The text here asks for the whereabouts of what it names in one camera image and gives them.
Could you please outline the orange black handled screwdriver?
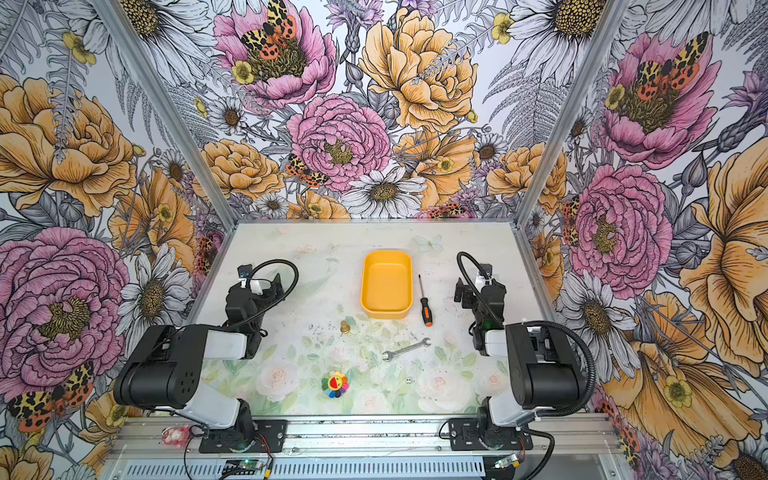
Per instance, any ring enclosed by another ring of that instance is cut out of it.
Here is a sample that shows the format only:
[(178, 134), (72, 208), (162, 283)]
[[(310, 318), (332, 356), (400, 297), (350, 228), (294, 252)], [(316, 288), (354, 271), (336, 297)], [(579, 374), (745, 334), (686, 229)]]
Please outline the orange black handled screwdriver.
[(421, 318), (426, 327), (432, 327), (434, 323), (433, 313), (429, 305), (429, 300), (424, 292), (422, 277), (421, 275), (418, 275), (417, 278), (418, 278), (419, 292), (421, 294), (421, 298), (420, 298)]

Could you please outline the yellow plastic bin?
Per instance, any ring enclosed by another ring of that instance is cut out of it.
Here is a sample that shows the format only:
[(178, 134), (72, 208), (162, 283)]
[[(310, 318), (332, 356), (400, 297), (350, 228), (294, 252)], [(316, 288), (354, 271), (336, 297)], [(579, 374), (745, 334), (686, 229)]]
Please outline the yellow plastic bin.
[(412, 308), (413, 266), (401, 250), (376, 250), (363, 262), (360, 302), (375, 320), (402, 320)]

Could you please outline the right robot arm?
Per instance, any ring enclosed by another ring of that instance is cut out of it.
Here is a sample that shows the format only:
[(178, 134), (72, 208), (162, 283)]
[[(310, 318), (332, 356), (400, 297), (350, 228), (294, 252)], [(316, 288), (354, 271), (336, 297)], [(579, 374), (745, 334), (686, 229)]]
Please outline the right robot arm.
[(454, 301), (472, 312), (473, 347), (506, 364), (508, 386), (483, 398), (474, 420), (448, 421), (451, 449), (528, 450), (532, 423), (572, 415), (591, 398), (597, 381), (594, 357), (575, 331), (557, 322), (507, 324), (507, 290), (493, 278), (492, 267), (466, 252), (457, 254), (457, 264)]

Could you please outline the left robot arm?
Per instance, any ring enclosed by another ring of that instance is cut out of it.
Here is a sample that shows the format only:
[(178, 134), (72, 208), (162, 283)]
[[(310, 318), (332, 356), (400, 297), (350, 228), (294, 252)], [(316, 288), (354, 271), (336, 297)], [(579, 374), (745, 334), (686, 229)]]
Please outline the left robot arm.
[(284, 259), (253, 267), (230, 287), (221, 325), (148, 328), (117, 376), (113, 395), (121, 406), (179, 416), (201, 429), (219, 449), (268, 448), (248, 402), (228, 397), (201, 379), (206, 360), (256, 357), (267, 336), (263, 318), (296, 288), (297, 266)]

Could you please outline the silver combination wrench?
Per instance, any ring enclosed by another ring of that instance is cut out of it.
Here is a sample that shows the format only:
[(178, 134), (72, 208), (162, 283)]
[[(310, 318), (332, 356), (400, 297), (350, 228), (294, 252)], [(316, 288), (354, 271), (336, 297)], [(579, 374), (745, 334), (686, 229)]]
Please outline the silver combination wrench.
[(384, 351), (382, 353), (382, 360), (385, 362), (392, 361), (398, 356), (404, 355), (406, 353), (409, 353), (411, 351), (417, 350), (419, 348), (425, 348), (431, 345), (431, 339), (428, 337), (423, 338), (421, 341), (416, 342), (412, 345), (408, 345), (405, 347), (402, 347), (400, 349), (394, 350), (394, 351)]

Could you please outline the rainbow flower toy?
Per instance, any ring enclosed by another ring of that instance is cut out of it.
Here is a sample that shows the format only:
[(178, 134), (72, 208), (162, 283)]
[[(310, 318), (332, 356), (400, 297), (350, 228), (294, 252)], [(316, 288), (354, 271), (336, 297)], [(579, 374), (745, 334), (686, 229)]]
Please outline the rainbow flower toy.
[(348, 377), (340, 371), (331, 372), (321, 380), (321, 388), (328, 398), (338, 399), (349, 390)]

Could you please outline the pink flower toy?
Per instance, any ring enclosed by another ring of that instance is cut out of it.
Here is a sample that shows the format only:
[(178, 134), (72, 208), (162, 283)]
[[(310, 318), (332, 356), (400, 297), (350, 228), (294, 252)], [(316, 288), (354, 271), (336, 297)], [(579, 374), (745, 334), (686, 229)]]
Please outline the pink flower toy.
[(161, 434), (161, 443), (175, 449), (183, 449), (191, 439), (189, 425), (168, 427)]

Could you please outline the green circuit board right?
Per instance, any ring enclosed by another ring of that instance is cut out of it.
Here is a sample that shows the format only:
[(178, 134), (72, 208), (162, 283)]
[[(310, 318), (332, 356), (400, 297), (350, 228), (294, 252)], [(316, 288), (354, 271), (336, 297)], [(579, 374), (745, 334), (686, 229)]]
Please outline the green circuit board right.
[(520, 466), (520, 458), (517, 454), (509, 454), (505, 457), (502, 457), (495, 461), (494, 468), (495, 469), (508, 469), (513, 468), (516, 469)]

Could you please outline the green circuit board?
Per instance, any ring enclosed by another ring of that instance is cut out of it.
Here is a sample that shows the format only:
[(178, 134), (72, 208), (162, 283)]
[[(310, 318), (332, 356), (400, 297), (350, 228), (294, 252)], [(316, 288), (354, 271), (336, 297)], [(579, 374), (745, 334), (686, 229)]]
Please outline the green circuit board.
[(253, 477), (264, 475), (267, 472), (268, 463), (259, 459), (234, 459), (227, 460), (220, 474), (220, 479), (229, 477)]
[(520, 458), (517, 454), (509, 454), (505, 457), (502, 457), (495, 461), (494, 468), (495, 469), (508, 469), (513, 468), (516, 469), (520, 466)]

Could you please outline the green circuit board left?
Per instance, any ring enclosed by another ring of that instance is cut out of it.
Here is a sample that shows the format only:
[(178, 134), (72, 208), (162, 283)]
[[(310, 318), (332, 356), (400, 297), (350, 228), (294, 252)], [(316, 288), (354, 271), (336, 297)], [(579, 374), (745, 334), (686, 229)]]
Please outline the green circuit board left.
[(268, 463), (259, 459), (234, 459), (227, 460), (220, 474), (220, 479), (229, 477), (253, 477), (264, 475), (267, 472)]

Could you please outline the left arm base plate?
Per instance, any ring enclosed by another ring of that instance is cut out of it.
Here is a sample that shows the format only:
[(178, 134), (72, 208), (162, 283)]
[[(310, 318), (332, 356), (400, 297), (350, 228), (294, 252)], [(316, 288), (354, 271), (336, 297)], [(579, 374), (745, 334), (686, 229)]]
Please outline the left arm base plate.
[(255, 420), (244, 430), (236, 426), (212, 430), (199, 446), (202, 454), (280, 453), (286, 439), (286, 420)]

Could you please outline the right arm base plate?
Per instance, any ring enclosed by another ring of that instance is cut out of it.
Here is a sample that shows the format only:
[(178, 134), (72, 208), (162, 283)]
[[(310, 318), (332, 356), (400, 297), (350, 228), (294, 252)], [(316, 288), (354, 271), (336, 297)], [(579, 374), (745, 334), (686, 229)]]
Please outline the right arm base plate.
[(481, 424), (477, 418), (450, 418), (447, 436), (453, 451), (528, 451), (533, 448), (528, 433), (512, 427)]

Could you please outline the aluminium front rail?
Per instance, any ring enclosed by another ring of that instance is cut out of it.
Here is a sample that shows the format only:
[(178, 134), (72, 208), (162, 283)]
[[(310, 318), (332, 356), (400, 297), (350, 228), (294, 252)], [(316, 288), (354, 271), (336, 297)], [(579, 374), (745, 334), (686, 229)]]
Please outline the aluminium front rail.
[[(492, 455), (512, 451), (453, 451), (447, 436), (445, 415), (374, 415), (374, 416), (292, 416), (258, 417), (256, 420), (286, 420), (286, 439), (280, 453), (202, 454), (201, 439), (189, 440), (183, 449), (161, 443), (161, 434), (168, 427), (180, 426), (175, 417), (131, 419), (118, 435), (113, 447), (115, 454), (132, 458), (169, 458), (185, 453), (190, 458), (216, 456), (219, 458), (272, 454), (281, 457), (381, 457), (433, 455)], [(554, 451), (569, 454), (618, 454), (620, 441), (604, 414), (579, 413), (571, 417), (536, 421), (532, 430), (542, 437), (533, 437), (528, 455), (546, 451), (548, 440), (555, 440)]]

